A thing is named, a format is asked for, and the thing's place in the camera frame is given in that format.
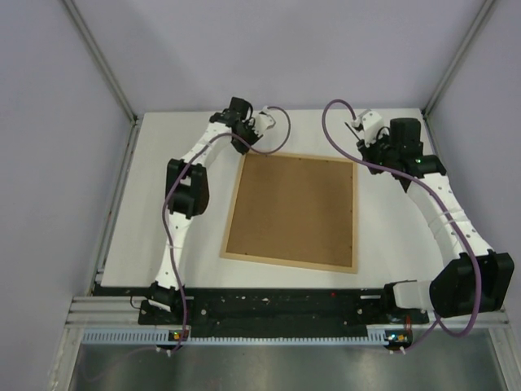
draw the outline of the white cable tray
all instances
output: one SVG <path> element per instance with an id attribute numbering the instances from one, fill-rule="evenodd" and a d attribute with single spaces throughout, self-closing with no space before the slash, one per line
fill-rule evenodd
<path id="1" fill-rule="evenodd" d="M 85 329 L 86 345 L 175 345 L 169 340 L 169 330 L 159 329 Z M 242 338 L 242 337 L 189 337 L 184 345 L 387 345 L 384 330 L 368 330 L 367 336 L 340 338 Z"/>

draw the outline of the light purple wall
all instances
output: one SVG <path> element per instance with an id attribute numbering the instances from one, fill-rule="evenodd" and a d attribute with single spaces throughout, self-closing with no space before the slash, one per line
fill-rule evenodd
<path id="1" fill-rule="evenodd" d="M 432 121 L 453 187 L 483 237 L 521 260 L 521 2 L 502 0 Z M 506 306 L 521 337 L 521 263 Z"/>
<path id="2" fill-rule="evenodd" d="M 139 112 L 420 107 L 482 0 L 77 0 Z"/>
<path id="3" fill-rule="evenodd" d="M 42 390 L 129 133 L 59 2 L 0 11 L 0 389 Z"/>

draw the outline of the wire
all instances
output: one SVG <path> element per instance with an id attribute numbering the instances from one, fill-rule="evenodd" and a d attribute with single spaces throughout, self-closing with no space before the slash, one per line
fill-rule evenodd
<path id="1" fill-rule="evenodd" d="M 131 297 L 130 297 L 130 306 L 131 306 L 132 308 L 135 308 L 136 310 L 140 310 L 139 307 L 136 307 L 136 306 L 134 305 L 134 296 L 131 296 Z"/>
<path id="2" fill-rule="evenodd" d="M 376 139 L 377 139 L 377 140 L 380 138 L 380 133 L 382 133 L 382 130 L 384 130 L 384 129 L 387 129 L 388 132 L 391 131 L 391 130 L 389 129 L 388 126 L 382 126 L 382 127 L 379 129 L 378 133 L 376 134 Z"/>
<path id="3" fill-rule="evenodd" d="M 248 107 L 248 111 L 249 111 L 249 113 L 250 113 L 250 116 L 247 118 L 247 120 L 250 120 L 250 119 L 252 119 L 252 117 L 253 117 L 253 106 L 252 106 L 252 104 L 249 103 L 249 102 L 247 102 L 247 104 L 248 104 L 248 106 L 249 106 L 249 107 Z"/>
<path id="4" fill-rule="evenodd" d="M 351 130 L 352 135 L 355 136 L 358 141 L 361 141 L 358 137 L 358 134 L 353 130 L 353 128 L 347 122 L 344 122 L 344 124 L 349 128 L 349 130 Z"/>
<path id="5" fill-rule="evenodd" d="M 211 138 L 210 141 L 199 152 L 197 152 L 190 160 L 188 160 L 185 163 L 185 167 L 180 172 L 179 176 L 177 176 L 175 182 L 173 183 L 172 187 L 170 188 L 169 193 L 166 195 L 166 197 L 164 199 L 163 207 L 161 208 L 161 219 L 162 219 L 163 227 L 164 227 L 164 230 L 166 231 L 166 235 L 167 235 L 167 238 L 168 238 L 168 241 L 169 241 L 169 255 L 170 255 L 170 261 L 172 262 L 173 273 L 175 274 L 175 277 L 176 277 L 176 280 L 177 280 L 177 285 L 179 287 L 179 292 L 181 294 L 182 312 L 183 312 L 183 316 L 182 316 L 182 332 L 181 332 L 182 336 L 184 336 L 186 334 L 186 323 L 187 323 L 187 319 L 188 319 L 188 312 L 187 312 L 187 305 L 186 305 L 185 288 L 182 285 L 181 277 L 179 276 L 179 272 L 177 271 L 176 262 L 175 262 L 174 255 L 173 255 L 173 236 L 172 236 L 172 233 L 170 232 L 169 223 L 168 223 L 168 220 L 169 220 L 168 219 L 168 215 L 169 215 L 168 205 L 169 205 L 169 202 L 170 202 L 170 200 L 173 197 L 173 193 L 176 191 L 177 187 L 181 183 L 182 178 L 184 178 L 186 172 L 191 167 L 191 165 L 194 163 L 194 161 L 196 159 L 198 159 L 201 155 L 203 155 L 203 153 L 210 147 L 210 144 L 216 142 L 221 137 L 230 136 L 232 138 L 236 138 L 242 144 L 244 144 L 246 147 L 249 147 L 252 151 L 254 151 L 256 153 L 259 153 L 259 154 L 262 154 L 262 155 L 270 155 L 272 153 L 280 151 L 282 149 L 282 147 L 284 147 L 284 145 L 286 145 L 287 140 L 290 138 L 290 134 L 291 134 L 291 119 L 290 119 L 290 116 L 287 114 L 286 110 L 284 110 L 283 108 L 280 108 L 278 106 L 269 106 L 268 109 L 279 110 L 280 112 L 282 112 L 282 114 L 284 114 L 284 116 L 287 119 L 287 134 L 286 134 L 286 137 L 284 138 L 284 140 L 282 141 L 282 143 L 278 147 L 276 147 L 272 151 L 263 152 L 263 151 L 255 149 L 254 147 L 249 145 L 242 137 L 238 136 L 237 134 L 233 134 L 233 133 L 221 133 L 221 134 L 218 134 L 217 136 Z M 180 349 L 180 347 L 182 346 L 182 340 L 183 340 L 183 338 L 179 339 L 179 342 L 177 343 L 175 348 L 173 348 L 172 353 L 174 353 L 174 352 L 176 352 L 176 351 L 178 351 Z"/>
<path id="6" fill-rule="evenodd" d="M 330 101 L 326 107 L 324 108 L 324 111 L 322 112 L 322 130 L 324 131 L 324 135 L 326 136 L 327 138 L 327 141 L 329 141 L 329 143 L 331 144 L 331 146 L 342 156 L 344 157 L 347 157 L 349 160 L 352 160 L 354 161 L 355 163 L 358 163 L 359 165 L 364 165 L 365 167 L 368 167 L 370 169 L 379 169 L 379 170 L 382 170 L 382 171 L 386 171 L 390 174 L 393 174 L 393 175 L 396 175 L 398 177 L 402 177 L 404 179 L 407 179 L 411 182 L 414 182 L 416 183 L 417 185 L 419 185 L 421 188 L 423 188 L 425 191 L 427 191 L 427 193 L 429 193 L 430 196 L 432 196 L 432 198 L 435 200 L 435 202 L 438 204 L 438 206 L 440 207 L 441 211 L 447 216 L 447 220 L 450 224 L 450 226 L 454 229 L 454 232 L 456 232 L 456 235 L 458 235 L 458 238 L 460 239 L 460 242 L 462 243 L 462 246 L 463 248 L 467 251 L 467 253 L 469 254 L 469 257 L 471 259 L 471 263 L 472 263 L 472 268 L 474 270 L 474 276 L 475 276 L 475 300 L 474 300 L 474 305 L 472 306 L 472 313 L 471 313 L 471 318 L 469 319 L 469 322 L 468 324 L 466 325 L 466 327 L 461 331 L 461 332 L 453 332 L 452 330 L 449 330 L 442 322 L 441 320 L 441 317 L 435 313 L 435 322 L 431 325 L 430 328 L 427 329 L 427 331 L 416 341 L 416 343 L 412 344 L 409 348 L 407 348 L 407 350 L 411 350 L 415 345 L 417 345 L 419 342 L 421 342 L 422 340 L 424 340 L 431 332 L 432 330 L 434 330 L 434 328 L 436 327 L 436 325 L 440 325 L 441 328 L 447 333 L 449 334 L 450 336 L 454 336 L 454 337 L 464 337 L 464 336 L 467 336 L 472 328 L 474 327 L 474 324 L 475 324 L 475 320 L 477 319 L 478 317 L 478 313 L 479 313 L 479 304 L 481 303 L 481 285 L 482 285 L 482 281 L 481 281 L 481 273 L 479 271 L 479 264 L 478 264 L 478 261 L 475 257 L 475 254 L 474 254 L 474 251 L 472 251 L 472 247 L 471 245 L 469 244 L 468 240 L 466 239 L 465 235 L 463 234 L 462 230 L 460 229 L 460 227 L 457 225 L 457 223 L 453 220 L 453 217 L 451 215 L 451 213 L 449 212 L 449 210 L 447 209 L 447 207 L 445 206 L 445 204 L 443 203 L 443 201 L 441 200 L 441 198 L 436 194 L 436 192 L 434 190 L 432 190 L 427 184 L 425 184 L 424 182 L 420 181 L 419 179 L 411 176 L 411 175 L 408 175 L 406 173 L 402 173 L 401 171 L 398 171 L 397 169 L 390 169 L 388 167 L 385 167 L 385 166 L 382 166 L 382 165 L 376 165 L 374 163 L 369 163 L 367 161 L 363 161 L 361 159 L 358 159 L 356 158 L 355 156 L 353 155 L 350 155 L 349 153 L 347 153 L 344 149 L 342 149 L 336 142 L 335 140 L 333 140 L 333 138 L 331 137 L 329 131 L 327 130 L 327 125 L 326 125 L 326 115 L 327 115 L 327 112 L 329 111 L 329 109 L 331 108 L 331 106 L 333 106 L 333 104 L 335 103 L 341 103 L 343 104 L 350 112 L 351 112 L 351 115 L 352 115 L 352 118 L 353 120 L 356 119 L 356 115 L 355 115 L 355 112 L 354 110 L 352 109 L 351 105 L 349 103 L 347 103 L 346 101 L 342 100 L 342 99 L 334 99 L 332 101 Z"/>
<path id="7" fill-rule="evenodd" d="M 405 316 L 405 330 L 407 331 L 407 334 L 411 334 L 412 333 L 412 325 L 411 325 L 411 320 L 410 320 L 410 315 L 406 315 Z"/>

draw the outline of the wooden frame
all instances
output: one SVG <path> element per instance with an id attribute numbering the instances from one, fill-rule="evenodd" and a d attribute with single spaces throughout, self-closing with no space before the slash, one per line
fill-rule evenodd
<path id="1" fill-rule="evenodd" d="M 301 155 L 301 154 L 289 154 L 289 153 L 277 153 L 274 156 L 281 157 L 290 157 L 290 158 L 300 158 L 300 159 L 313 159 L 313 160 L 325 160 L 325 161 L 335 161 L 342 162 L 347 165 L 352 166 L 352 251 L 351 251 L 351 265 L 350 266 L 340 266 L 340 265 L 331 265 L 325 263 L 311 263 L 308 261 L 294 261 L 282 258 L 275 257 L 259 257 L 255 255 L 245 255 L 245 254 L 237 254 L 230 253 L 227 251 L 228 242 L 230 240 L 230 232 L 232 228 L 232 223 L 234 220 L 234 212 L 235 206 L 237 203 L 237 198 L 239 194 L 239 185 L 241 183 L 241 178 L 243 176 L 244 162 L 246 160 L 246 156 L 241 158 L 239 162 L 239 168 L 237 171 L 237 177 L 235 179 L 234 191 L 232 194 L 231 202 L 230 202 L 230 210 L 228 212 L 228 218 L 225 226 L 225 233 L 222 240 L 221 245 L 221 257 L 226 259 L 234 259 L 238 261 L 253 261 L 259 263 L 265 263 L 270 265 L 278 265 L 278 266 L 292 266 L 299 267 L 305 269 L 312 270 L 326 270 L 326 271 L 334 271 L 334 272 L 344 272 L 344 273 L 357 273 L 358 269 L 358 189 L 357 189 L 357 165 L 351 162 L 348 159 L 339 158 L 339 157 L 329 157 L 329 156 L 311 156 L 311 155 Z"/>

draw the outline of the black bracket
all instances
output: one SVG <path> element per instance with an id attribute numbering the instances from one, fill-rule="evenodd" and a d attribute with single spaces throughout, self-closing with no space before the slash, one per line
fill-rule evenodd
<path id="1" fill-rule="evenodd" d="M 146 298 L 169 307 L 170 312 L 161 310 L 158 307 L 154 307 L 147 301 L 143 301 L 142 305 L 145 305 L 145 307 L 151 308 L 151 310 L 155 309 L 157 314 L 171 314 L 176 319 L 182 319 L 182 299 L 179 290 L 176 291 L 175 288 L 167 289 L 160 287 L 156 281 L 148 288 Z"/>
<path id="2" fill-rule="evenodd" d="M 386 330 L 385 336 L 389 345 L 385 349 L 399 351 L 401 348 L 407 349 L 413 344 L 413 331 L 409 330 Z"/>
<path id="3" fill-rule="evenodd" d="M 514 273 L 514 261 L 508 253 L 476 257 L 481 272 L 479 312 L 497 311 L 503 305 L 506 290 Z M 475 276 L 466 253 L 452 260 L 432 281 L 429 288 L 434 310 L 443 318 L 472 313 L 475 300 Z"/>
<path id="4" fill-rule="evenodd" d="M 252 104 L 248 101 L 233 97 L 230 106 L 222 112 L 216 112 L 210 117 L 210 122 L 220 122 L 228 126 L 233 134 L 237 134 L 249 145 L 255 144 L 261 137 L 254 130 L 255 122 L 251 120 L 253 114 Z M 231 145 L 235 150 L 244 155 L 250 148 L 236 138 L 231 139 Z"/>
<path id="5" fill-rule="evenodd" d="M 447 174 L 436 155 L 423 155 L 423 143 L 420 141 L 421 124 L 416 118 L 395 118 L 391 120 L 389 135 L 383 134 L 368 147 L 364 140 L 357 143 L 364 161 L 397 169 L 416 178 L 425 174 Z M 380 169 L 369 169 L 372 174 L 380 174 Z M 407 191 L 410 181 L 395 176 L 403 189 Z"/>
<path id="6" fill-rule="evenodd" d="M 165 196 L 169 193 L 185 166 L 186 163 L 183 160 L 170 160 L 166 169 Z M 182 179 L 186 178 L 190 178 L 190 185 L 180 183 L 172 198 L 170 198 L 168 207 L 170 213 L 183 213 L 186 218 L 192 218 L 192 216 L 199 216 L 204 213 L 210 200 L 206 167 L 192 165 Z"/>

